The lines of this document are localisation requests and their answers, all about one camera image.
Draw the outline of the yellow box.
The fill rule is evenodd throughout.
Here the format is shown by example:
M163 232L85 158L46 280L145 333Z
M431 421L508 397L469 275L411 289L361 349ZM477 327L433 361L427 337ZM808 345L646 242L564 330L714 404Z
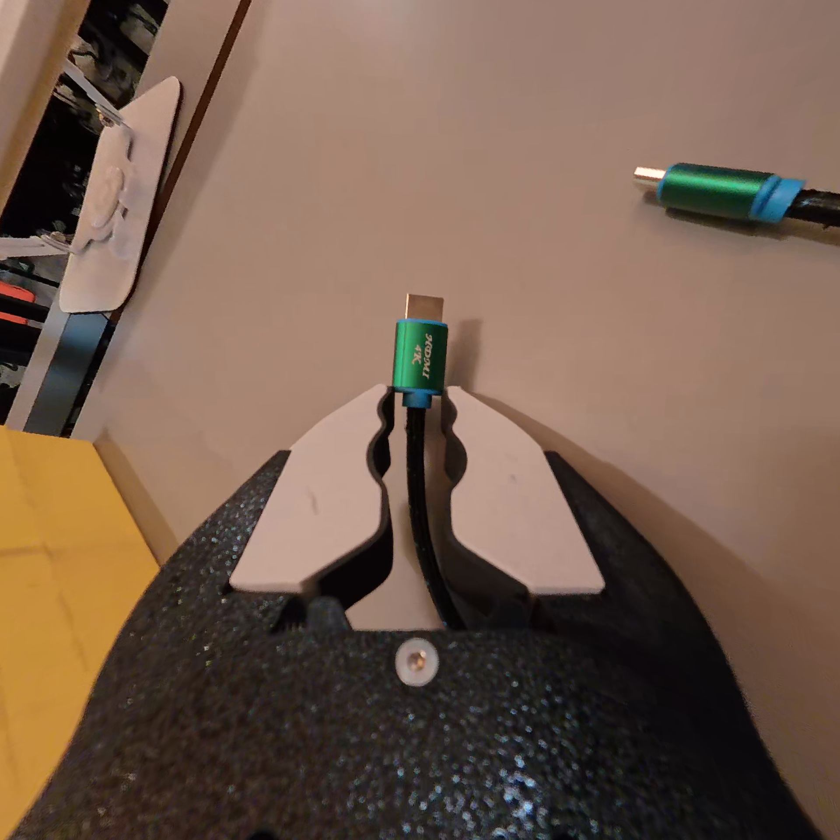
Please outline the yellow box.
M2 426L2 838L60 762L158 570L92 444Z

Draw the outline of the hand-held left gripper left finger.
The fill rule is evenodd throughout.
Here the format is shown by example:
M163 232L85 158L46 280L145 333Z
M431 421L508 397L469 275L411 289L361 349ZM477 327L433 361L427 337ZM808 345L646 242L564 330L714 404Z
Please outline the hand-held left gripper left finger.
M386 580L393 533L383 476L393 424L393 389L378 384L291 447L231 573L233 590L330 596L350 607Z

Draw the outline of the grey metal frame leg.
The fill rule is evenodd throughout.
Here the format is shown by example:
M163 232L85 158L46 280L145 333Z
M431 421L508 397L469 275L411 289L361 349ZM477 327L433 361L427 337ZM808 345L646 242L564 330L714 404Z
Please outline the grey metal frame leg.
M68 314L53 305L5 425L21 432L62 436L109 327L106 314Z

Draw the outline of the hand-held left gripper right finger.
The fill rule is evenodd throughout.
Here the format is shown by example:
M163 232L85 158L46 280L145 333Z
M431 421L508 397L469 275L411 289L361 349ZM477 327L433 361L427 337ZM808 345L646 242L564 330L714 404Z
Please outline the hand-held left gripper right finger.
M442 403L455 546L530 595L593 595L602 573L537 441L460 386Z

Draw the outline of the white flat plate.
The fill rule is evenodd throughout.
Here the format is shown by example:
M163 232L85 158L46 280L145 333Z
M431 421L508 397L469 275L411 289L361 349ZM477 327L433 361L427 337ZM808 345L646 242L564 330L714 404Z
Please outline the white flat plate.
M129 298L181 97L181 82L168 77L121 110L98 108L102 130L59 285L62 312L114 312Z

